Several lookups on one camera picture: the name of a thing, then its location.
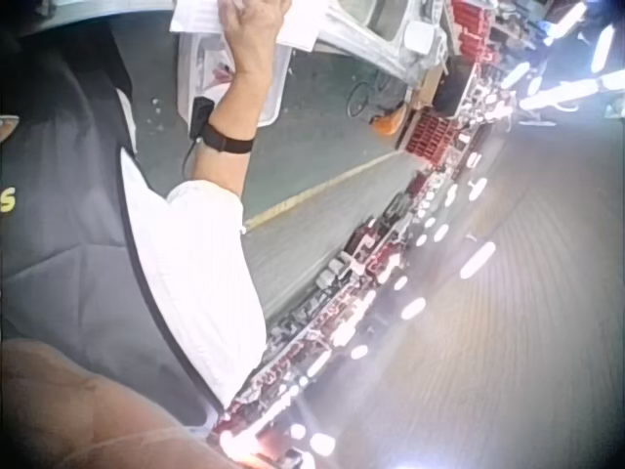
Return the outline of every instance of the factory floor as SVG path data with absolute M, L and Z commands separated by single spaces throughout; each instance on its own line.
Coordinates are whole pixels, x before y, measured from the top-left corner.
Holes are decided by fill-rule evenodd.
M 110 19 L 134 83 L 138 159 L 154 189 L 166 194 L 183 180 L 187 126 L 177 112 L 178 38 L 170 15 L 142 13 Z M 281 311 L 367 216 L 378 214 L 419 168 L 395 152 L 395 138 L 349 119 L 347 98 L 373 66 L 336 54 L 297 52 L 291 58 L 280 116 L 260 130 L 243 204 L 255 224 L 243 237 L 265 314 Z M 375 104 L 393 107 L 405 85 L 392 80 Z M 285 201 L 294 208 L 271 218 Z

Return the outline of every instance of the white shirt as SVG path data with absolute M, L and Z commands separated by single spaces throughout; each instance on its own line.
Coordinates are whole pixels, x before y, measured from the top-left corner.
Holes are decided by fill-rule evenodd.
M 149 289 L 189 361 L 228 407 L 267 341 L 241 246 L 241 201 L 207 181 L 183 183 L 164 199 L 147 186 L 125 150 L 121 158 Z

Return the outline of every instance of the white plastic tray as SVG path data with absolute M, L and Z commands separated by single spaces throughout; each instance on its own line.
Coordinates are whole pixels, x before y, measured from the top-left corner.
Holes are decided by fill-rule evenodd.
M 291 48 L 276 46 L 273 84 L 261 113 L 259 127 L 272 125 L 280 114 L 282 92 L 291 62 Z M 228 89 L 225 69 L 234 68 L 223 36 L 216 34 L 181 34 L 178 57 L 178 113 L 187 125 L 193 100 L 205 96 L 216 103 Z

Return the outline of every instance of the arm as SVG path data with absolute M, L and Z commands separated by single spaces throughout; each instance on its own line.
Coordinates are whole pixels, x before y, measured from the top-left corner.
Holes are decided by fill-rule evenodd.
M 252 140 L 271 86 L 275 40 L 291 0 L 243 3 L 244 8 L 238 10 L 234 0 L 220 0 L 220 18 L 234 57 L 235 74 L 209 122 L 227 137 Z M 241 197 L 249 157 L 200 144 L 191 177 L 210 181 Z

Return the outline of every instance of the white document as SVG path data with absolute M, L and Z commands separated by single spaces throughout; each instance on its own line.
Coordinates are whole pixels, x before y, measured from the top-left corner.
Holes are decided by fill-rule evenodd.
M 278 44 L 310 52 L 328 8 L 328 0 L 293 0 Z M 217 0 L 178 0 L 170 27 L 173 32 L 221 33 Z

